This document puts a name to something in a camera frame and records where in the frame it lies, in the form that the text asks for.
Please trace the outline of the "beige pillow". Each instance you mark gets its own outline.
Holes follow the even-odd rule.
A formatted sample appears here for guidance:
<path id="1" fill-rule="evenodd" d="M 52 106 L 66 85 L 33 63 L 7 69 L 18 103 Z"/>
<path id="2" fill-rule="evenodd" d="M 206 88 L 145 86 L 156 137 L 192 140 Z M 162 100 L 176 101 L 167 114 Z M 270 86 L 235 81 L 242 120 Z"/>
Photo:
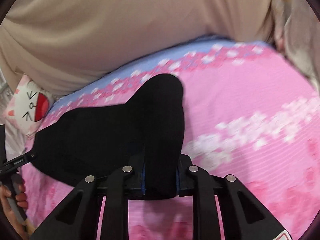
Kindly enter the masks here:
<path id="1" fill-rule="evenodd" d="M 1 71 L 67 95 L 139 57 L 219 34 L 272 37 L 272 0 L 16 0 L 1 24 Z"/>

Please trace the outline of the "pink floral bed sheet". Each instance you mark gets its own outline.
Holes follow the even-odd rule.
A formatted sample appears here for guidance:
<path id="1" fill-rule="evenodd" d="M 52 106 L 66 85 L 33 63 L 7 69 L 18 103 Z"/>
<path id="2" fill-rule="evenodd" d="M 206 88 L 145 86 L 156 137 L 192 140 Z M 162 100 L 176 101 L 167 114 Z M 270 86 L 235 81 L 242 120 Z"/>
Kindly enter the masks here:
<path id="1" fill-rule="evenodd" d="M 150 77 L 184 85 L 183 153 L 235 175 L 299 239 L 319 211 L 319 96 L 262 42 L 194 42 L 127 64 L 57 101 L 42 126 L 78 107 L 126 102 Z"/>

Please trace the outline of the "grey floral blanket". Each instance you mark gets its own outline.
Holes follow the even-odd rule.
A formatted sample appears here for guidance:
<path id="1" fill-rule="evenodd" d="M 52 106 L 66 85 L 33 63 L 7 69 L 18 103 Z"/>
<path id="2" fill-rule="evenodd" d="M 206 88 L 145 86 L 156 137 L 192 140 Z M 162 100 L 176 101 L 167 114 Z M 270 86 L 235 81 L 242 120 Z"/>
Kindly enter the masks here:
<path id="1" fill-rule="evenodd" d="M 319 20 L 306 0 L 272 0 L 274 41 L 319 91 Z"/>

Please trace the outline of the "black pants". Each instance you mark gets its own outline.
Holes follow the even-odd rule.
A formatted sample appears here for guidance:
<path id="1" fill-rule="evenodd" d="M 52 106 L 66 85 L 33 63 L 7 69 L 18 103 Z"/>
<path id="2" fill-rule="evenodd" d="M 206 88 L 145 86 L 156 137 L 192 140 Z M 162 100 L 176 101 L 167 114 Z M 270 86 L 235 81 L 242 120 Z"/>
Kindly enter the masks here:
<path id="1" fill-rule="evenodd" d="M 176 195 L 176 171 L 184 140 L 183 86 L 170 74 L 146 81 L 124 104 L 76 108 L 39 131 L 32 165 L 76 186 L 88 175 L 109 176 L 144 155 L 145 195 Z"/>

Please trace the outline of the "white cartoon face cushion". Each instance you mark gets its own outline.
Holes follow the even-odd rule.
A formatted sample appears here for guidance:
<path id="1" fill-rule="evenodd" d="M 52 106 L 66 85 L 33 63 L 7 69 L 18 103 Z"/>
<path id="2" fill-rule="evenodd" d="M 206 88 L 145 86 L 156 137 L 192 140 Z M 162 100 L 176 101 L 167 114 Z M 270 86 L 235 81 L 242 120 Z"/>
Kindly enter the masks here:
<path id="1" fill-rule="evenodd" d="M 41 126 L 55 100 L 24 74 L 2 116 L 28 139 Z"/>

